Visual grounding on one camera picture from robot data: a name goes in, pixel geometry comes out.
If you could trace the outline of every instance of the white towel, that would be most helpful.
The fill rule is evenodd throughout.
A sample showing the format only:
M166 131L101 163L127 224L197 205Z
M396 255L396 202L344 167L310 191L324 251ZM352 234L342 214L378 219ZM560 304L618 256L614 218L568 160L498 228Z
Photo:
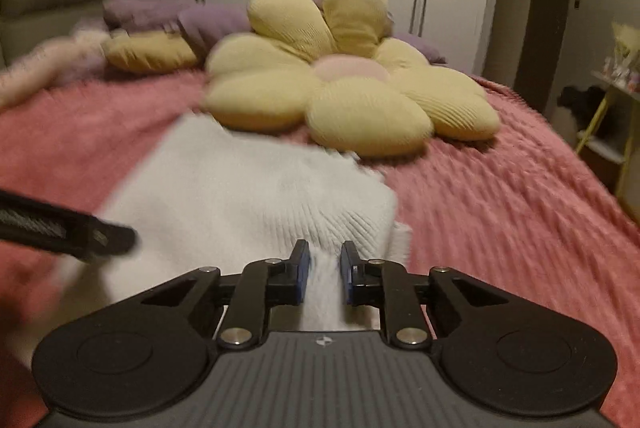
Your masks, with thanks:
M312 256L305 304L280 311L272 326L375 328L370 311L343 306L338 255L353 240L363 258L404 263L410 230L394 223L396 196L380 178L319 147L231 134L210 117L185 116L100 213L135 228L140 243L100 268L95 291L115 302L197 267L239 273L258 259L289 257L304 238ZM65 261L65 278L77 265Z

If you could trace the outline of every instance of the bed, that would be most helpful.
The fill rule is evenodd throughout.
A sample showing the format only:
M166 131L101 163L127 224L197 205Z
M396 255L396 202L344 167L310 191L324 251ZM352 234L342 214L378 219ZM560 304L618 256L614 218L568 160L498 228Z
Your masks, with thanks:
M493 141L434 138L414 158L367 163L398 196L413 239L408 269L455 267L602 331L619 360L603 412L639 427L640 231L588 167L513 91L482 78L502 129ZM0 115L0 187L94 213L196 109L204 72L135 82L83 78ZM283 141L306 144L298 128ZM59 259L0 244L2 334L55 307ZM28 371L7 350L0 415L30 426L46 411Z

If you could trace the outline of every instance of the black circular motor housing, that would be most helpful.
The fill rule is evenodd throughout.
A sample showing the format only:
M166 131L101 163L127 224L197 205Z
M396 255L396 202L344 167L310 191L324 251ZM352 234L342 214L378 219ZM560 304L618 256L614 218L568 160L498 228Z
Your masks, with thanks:
M185 395L212 359L170 307L110 307L51 332L33 355L45 402L74 416L127 418Z
M616 377L602 334L530 302L480 307L442 346L440 364L455 386L515 416L599 407Z

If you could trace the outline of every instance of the flower-shaped cushion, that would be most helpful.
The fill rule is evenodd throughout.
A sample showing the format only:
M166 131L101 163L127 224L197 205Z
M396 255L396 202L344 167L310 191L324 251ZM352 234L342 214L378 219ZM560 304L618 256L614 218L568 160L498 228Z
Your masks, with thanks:
M498 131L473 79L383 39L386 0L324 0L323 9L324 18L311 0L251 0L256 34L230 36L211 51L203 109L256 132L306 119L320 145L365 157L414 153L434 130L470 141Z

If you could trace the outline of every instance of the gray headboard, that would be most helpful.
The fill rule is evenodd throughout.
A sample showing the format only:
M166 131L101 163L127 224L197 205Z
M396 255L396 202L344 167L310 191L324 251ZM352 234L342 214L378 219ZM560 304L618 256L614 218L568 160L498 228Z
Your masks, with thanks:
M102 16L102 0L0 0L0 66L87 16Z

